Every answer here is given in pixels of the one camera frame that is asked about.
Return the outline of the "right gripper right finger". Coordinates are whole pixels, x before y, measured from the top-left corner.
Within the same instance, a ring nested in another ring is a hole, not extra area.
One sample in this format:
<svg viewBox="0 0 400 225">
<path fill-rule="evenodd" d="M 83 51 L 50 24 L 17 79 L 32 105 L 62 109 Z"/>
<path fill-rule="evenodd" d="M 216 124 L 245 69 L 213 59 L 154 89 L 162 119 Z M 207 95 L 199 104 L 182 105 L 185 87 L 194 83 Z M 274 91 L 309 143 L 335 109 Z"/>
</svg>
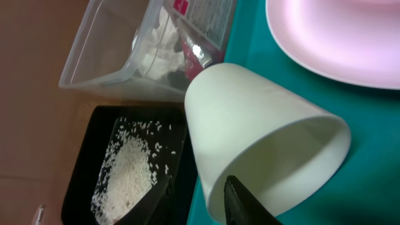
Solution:
<svg viewBox="0 0 400 225">
<path fill-rule="evenodd" d="M 282 225 L 233 175 L 224 184 L 224 211 L 227 225 Z"/>
</svg>

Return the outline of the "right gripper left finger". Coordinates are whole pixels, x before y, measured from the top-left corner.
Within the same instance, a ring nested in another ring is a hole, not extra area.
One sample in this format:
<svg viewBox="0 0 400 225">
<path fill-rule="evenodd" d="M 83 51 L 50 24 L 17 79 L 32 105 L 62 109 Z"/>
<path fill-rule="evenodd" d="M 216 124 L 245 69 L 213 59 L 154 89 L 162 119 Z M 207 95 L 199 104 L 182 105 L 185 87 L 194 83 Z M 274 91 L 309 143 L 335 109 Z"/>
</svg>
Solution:
<svg viewBox="0 0 400 225">
<path fill-rule="evenodd" d="M 165 176 L 115 225 L 164 224 L 171 195 L 171 176 Z"/>
</svg>

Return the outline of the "rice pile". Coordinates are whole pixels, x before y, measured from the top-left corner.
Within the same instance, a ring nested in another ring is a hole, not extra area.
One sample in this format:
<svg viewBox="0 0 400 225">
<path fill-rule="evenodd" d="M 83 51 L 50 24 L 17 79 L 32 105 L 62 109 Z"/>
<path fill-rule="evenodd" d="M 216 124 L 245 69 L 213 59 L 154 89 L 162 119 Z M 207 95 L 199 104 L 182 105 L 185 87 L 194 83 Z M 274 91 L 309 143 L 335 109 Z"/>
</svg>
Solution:
<svg viewBox="0 0 400 225">
<path fill-rule="evenodd" d="M 174 147 L 162 140 L 172 131 L 161 121 L 118 117 L 91 198 L 98 224 L 115 224 L 153 188 L 162 175 L 172 174 Z"/>
</svg>

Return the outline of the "white cup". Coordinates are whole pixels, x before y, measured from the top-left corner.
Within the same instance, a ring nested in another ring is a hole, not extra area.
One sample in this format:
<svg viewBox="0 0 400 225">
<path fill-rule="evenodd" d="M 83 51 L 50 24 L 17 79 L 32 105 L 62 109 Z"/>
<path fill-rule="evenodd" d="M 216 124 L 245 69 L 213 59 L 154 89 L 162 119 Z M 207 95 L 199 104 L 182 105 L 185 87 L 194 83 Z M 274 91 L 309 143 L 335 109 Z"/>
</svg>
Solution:
<svg viewBox="0 0 400 225">
<path fill-rule="evenodd" d="M 351 145 L 342 118 L 236 64 L 200 72 L 184 108 L 206 209 L 219 223 L 228 176 L 278 216 L 328 182 Z"/>
</svg>

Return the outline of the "white tissue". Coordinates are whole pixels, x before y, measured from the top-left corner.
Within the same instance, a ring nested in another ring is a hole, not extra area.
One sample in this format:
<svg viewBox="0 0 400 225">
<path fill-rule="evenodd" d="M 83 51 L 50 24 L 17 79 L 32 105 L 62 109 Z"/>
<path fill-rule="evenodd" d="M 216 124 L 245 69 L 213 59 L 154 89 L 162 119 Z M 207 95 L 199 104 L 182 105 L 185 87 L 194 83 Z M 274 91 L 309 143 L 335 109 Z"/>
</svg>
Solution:
<svg viewBox="0 0 400 225">
<path fill-rule="evenodd" d="M 172 72 L 183 71 L 185 59 L 177 27 L 164 6 L 159 12 L 157 26 L 144 41 L 144 57 L 138 66 L 140 75 L 158 80 Z"/>
</svg>

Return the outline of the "red sauce packet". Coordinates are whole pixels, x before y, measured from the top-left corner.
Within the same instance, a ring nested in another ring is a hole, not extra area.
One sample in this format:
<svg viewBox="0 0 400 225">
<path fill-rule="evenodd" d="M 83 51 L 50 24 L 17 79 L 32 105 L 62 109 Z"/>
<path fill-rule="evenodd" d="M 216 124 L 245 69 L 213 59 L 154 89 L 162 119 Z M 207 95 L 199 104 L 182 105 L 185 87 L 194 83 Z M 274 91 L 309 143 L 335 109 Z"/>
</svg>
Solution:
<svg viewBox="0 0 400 225">
<path fill-rule="evenodd" d="M 236 0 L 168 0 L 167 8 L 181 38 L 185 76 L 224 61 Z"/>
</svg>

